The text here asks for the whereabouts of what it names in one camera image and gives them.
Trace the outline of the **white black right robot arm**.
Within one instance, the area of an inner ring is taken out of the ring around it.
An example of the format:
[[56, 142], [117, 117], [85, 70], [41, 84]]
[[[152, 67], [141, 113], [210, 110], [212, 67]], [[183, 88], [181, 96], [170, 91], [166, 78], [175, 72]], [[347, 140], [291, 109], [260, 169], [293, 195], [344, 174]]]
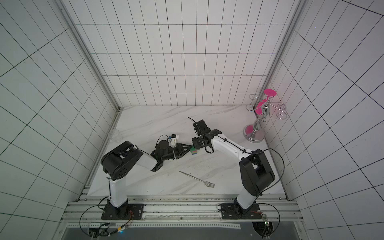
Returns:
[[257, 197], [275, 181], [273, 169], [265, 152], [248, 150], [233, 143], [221, 131], [211, 130], [200, 120], [193, 122], [196, 137], [192, 138], [195, 149], [205, 149], [207, 153], [221, 152], [239, 162], [243, 189], [232, 204], [220, 204], [223, 220], [261, 220], [263, 213]]

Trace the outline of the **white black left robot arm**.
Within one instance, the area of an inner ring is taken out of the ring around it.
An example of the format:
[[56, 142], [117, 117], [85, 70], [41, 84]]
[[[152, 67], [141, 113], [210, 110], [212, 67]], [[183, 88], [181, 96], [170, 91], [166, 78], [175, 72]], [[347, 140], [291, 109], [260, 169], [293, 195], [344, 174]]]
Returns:
[[159, 141], [150, 154], [139, 149], [129, 141], [125, 141], [102, 157], [101, 165], [109, 181], [110, 196], [103, 209], [102, 220], [140, 220], [144, 204], [130, 204], [125, 177], [139, 165], [151, 172], [163, 167], [164, 161], [177, 160], [190, 152], [192, 145], [176, 143], [171, 145], [167, 140]]

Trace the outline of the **silver metal fork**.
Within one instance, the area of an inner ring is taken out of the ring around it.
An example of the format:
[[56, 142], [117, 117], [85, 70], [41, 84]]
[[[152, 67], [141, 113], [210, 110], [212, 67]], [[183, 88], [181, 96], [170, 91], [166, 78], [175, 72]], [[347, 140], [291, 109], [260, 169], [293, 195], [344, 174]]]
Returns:
[[194, 179], [194, 180], [196, 180], [196, 181], [199, 181], [199, 182], [204, 183], [204, 185], [205, 185], [206, 187], [208, 187], [208, 188], [214, 188], [214, 187], [215, 187], [215, 184], [213, 184], [213, 183], [211, 183], [211, 182], [201, 180], [201, 179], [199, 179], [199, 178], [196, 178], [196, 177], [194, 177], [194, 176], [192, 176], [192, 175], [190, 175], [190, 174], [184, 173], [184, 172], [182, 172], [182, 171], [180, 171], [180, 173], [182, 173], [183, 175], [185, 175], [185, 176], [187, 176], [187, 177], [190, 177], [190, 178], [192, 178], [192, 179]]

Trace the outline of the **chrome pink cup stand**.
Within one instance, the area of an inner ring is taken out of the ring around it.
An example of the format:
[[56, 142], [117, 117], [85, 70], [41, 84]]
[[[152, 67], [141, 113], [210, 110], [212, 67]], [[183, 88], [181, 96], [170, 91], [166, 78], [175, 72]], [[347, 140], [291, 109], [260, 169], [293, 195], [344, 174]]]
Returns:
[[263, 92], [263, 99], [259, 100], [256, 94], [250, 95], [250, 99], [255, 101], [255, 104], [249, 104], [246, 109], [249, 112], [256, 114], [257, 119], [252, 125], [247, 125], [243, 134], [244, 137], [252, 143], [259, 143], [265, 138], [265, 130], [262, 123], [268, 122], [271, 118], [271, 113], [275, 113], [276, 117], [280, 120], [285, 120], [288, 115], [286, 113], [286, 105], [282, 102], [274, 102], [274, 97], [277, 92], [272, 89], [265, 89]]

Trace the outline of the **clear glass cup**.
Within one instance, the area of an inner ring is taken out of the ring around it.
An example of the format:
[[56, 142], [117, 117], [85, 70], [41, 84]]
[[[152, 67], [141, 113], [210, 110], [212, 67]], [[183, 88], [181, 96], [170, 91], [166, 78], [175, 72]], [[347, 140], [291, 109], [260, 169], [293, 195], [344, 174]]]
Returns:
[[121, 135], [120, 135], [120, 131], [119, 130], [112, 130], [112, 131], [110, 131], [109, 139], [112, 142], [115, 142], [115, 143], [121, 142], [122, 138], [121, 138]]

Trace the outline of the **aluminium mounting rail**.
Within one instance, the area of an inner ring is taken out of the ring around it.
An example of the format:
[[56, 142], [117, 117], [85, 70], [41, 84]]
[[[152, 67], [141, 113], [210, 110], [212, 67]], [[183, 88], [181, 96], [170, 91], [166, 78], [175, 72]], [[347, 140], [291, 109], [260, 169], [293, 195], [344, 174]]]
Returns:
[[69, 203], [61, 218], [67, 227], [95, 229], [107, 223], [110, 228], [128, 227], [240, 227], [240, 223], [302, 222], [296, 202], [283, 195], [265, 195], [249, 211], [234, 210], [231, 196], [133, 197], [122, 210], [107, 209], [106, 201], [83, 196]]

